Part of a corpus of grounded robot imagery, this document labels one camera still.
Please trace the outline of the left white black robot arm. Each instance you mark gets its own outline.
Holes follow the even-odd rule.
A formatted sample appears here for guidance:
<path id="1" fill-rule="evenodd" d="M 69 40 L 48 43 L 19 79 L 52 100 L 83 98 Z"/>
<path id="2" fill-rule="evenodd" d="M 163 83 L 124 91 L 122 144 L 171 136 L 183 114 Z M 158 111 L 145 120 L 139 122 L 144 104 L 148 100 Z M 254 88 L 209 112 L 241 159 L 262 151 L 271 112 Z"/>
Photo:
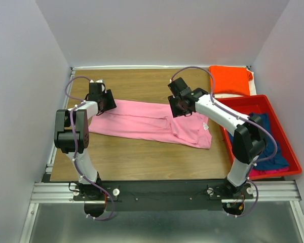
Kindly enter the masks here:
<path id="1" fill-rule="evenodd" d="M 110 89 L 103 80 L 89 81 L 89 91 L 79 105 L 70 109 L 59 109 L 55 115 L 54 144 L 72 162 L 78 182 L 74 196 L 88 200 L 99 200 L 106 196 L 101 179 L 94 168 L 89 152 L 89 119 L 116 108 Z"/>

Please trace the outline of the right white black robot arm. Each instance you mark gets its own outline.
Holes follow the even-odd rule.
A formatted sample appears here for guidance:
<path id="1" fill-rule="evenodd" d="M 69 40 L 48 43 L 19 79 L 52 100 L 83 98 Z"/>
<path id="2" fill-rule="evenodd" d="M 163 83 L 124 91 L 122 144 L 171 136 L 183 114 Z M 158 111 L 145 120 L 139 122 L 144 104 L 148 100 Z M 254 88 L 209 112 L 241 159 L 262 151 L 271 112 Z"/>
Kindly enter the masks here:
<path id="1" fill-rule="evenodd" d="M 195 112 L 213 120 L 233 136 L 234 162 L 220 189 L 225 197 L 235 198 L 241 193 L 253 163 L 267 146 L 261 118 L 234 111 L 201 88 L 191 90 L 182 78 L 170 81 L 168 88 L 172 93 L 168 101 L 173 117 Z"/>

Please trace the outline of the light pink t shirt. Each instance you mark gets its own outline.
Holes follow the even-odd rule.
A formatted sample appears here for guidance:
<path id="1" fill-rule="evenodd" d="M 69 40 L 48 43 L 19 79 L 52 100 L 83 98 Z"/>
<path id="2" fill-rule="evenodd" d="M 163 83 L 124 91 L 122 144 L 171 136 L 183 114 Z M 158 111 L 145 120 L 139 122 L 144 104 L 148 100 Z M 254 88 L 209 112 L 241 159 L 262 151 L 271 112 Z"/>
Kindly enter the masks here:
<path id="1" fill-rule="evenodd" d="M 174 118 L 170 106 L 116 100 L 117 107 L 92 117 L 89 132 L 210 149 L 208 117 L 193 113 Z"/>

